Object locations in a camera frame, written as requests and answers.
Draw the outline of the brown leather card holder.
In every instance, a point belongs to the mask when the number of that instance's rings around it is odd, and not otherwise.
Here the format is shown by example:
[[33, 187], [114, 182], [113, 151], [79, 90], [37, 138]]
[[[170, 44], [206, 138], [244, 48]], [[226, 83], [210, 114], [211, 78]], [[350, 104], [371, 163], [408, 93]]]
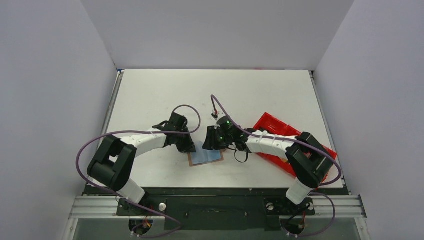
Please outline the brown leather card holder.
[[196, 167], [224, 160], [224, 150], [206, 150], [203, 149], [203, 142], [195, 143], [195, 152], [188, 154], [188, 164], [190, 167]]

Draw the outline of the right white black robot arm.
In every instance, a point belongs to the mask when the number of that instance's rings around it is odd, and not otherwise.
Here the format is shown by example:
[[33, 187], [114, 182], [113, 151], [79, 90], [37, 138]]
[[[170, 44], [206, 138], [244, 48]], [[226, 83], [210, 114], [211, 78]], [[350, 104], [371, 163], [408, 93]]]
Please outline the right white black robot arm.
[[204, 150], [224, 150], [230, 146], [249, 154], [266, 154], [285, 159], [295, 174], [286, 198], [295, 205], [317, 189], [333, 167], [329, 152], [308, 132], [296, 136], [270, 134], [253, 128], [242, 129], [228, 116], [218, 117], [207, 127]]

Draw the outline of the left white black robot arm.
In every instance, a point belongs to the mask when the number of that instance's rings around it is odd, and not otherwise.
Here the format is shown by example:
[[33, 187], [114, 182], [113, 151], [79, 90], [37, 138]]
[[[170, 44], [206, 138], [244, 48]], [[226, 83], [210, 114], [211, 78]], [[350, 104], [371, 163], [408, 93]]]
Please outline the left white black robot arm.
[[121, 138], [106, 136], [87, 168], [88, 176], [123, 198], [139, 204], [146, 198], [146, 191], [130, 179], [135, 158], [171, 145], [175, 145], [183, 154], [196, 152], [187, 125], [185, 116], [173, 112], [169, 120], [154, 125], [147, 134]]

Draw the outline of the red plastic compartment tray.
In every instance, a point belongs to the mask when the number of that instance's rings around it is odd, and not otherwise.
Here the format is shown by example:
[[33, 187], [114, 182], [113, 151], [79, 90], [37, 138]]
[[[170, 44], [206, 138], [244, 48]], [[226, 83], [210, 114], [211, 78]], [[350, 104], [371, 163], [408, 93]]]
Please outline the red plastic compartment tray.
[[[269, 134], [279, 135], [285, 138], [301, 136], [301, 141], [305, 140], [305, 143], [316, 148], [318, 147], [318, 140], [315, 137], [313, 137], [313, 139], [312, 136], [310, 138], [307, 138], [307, 135], [305, 133], [300, 132], [299, 130], [284, 123], [283, 121], [279, 120], [278, 118], [274, 117], [273, 115], [267, 112], [262, 115], [262, 117], [259, 119], [259, 121], [255, 124], [253, 128], [262, 132], [267, 131]], [[292, 177], [296, 177], [292, 166], [290, 165], [288, 160], [285, 159], [286, 156], [279, 157], [266, 153], [257, 153], [257, 155], [259, 155], [264, 160], [272, 163], [276, 167], [280, 168]]]

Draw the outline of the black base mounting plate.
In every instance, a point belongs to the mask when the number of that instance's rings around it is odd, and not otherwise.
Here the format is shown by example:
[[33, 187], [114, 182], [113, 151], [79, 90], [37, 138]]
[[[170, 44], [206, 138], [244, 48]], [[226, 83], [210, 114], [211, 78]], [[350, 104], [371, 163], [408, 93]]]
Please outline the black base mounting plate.
[[286, 188], [146, 188], [145, 209], [115, 197], [114, 216], [129, 217], [129, 228], [137, 231], [157, 227], [155, 213], [170, 216], [164, 220], [166, 231], [231, 231], [263, 229], [278, 231], [286, 222], [304, 223], [315, 215], [313, 200], [308, 197], [296, 205], [286, 198]]

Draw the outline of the aluminium frame rail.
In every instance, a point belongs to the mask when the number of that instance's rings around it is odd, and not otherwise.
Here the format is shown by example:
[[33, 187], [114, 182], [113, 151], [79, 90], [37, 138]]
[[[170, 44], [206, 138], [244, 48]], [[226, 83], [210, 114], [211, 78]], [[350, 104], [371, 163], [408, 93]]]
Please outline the aluminium frame rail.
[[[367, 218], [365, 207], [359, 195], [331, 195], [337, 218]], [[315, 214], [313, 218], [330, 218], [333, 209], [324, 196], [312, 196]], [[78, 196], [75, 198], [71, 219], [141, 219], [143, 215], [118, 213], [122, 209], [113, 196]]]

